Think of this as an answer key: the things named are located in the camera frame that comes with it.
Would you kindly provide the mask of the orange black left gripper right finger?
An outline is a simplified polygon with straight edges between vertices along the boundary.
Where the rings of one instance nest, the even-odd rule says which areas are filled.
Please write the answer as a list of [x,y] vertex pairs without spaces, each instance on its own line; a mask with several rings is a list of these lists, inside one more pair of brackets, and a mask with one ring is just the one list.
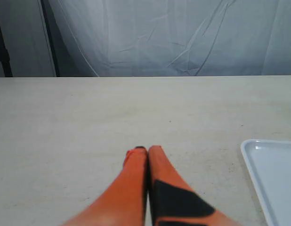
[[148,151],[148,188],[154,226],[234,226],[235,221],[203,200],[172,166],[163,148]]

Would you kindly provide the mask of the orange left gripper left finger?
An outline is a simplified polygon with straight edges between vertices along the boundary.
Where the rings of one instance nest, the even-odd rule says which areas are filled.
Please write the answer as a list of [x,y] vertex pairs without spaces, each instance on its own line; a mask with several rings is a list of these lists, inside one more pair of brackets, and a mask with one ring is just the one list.
[[146,217],[147,150],[126,153],[123,168],[110,186],[64,226],[143,226]]

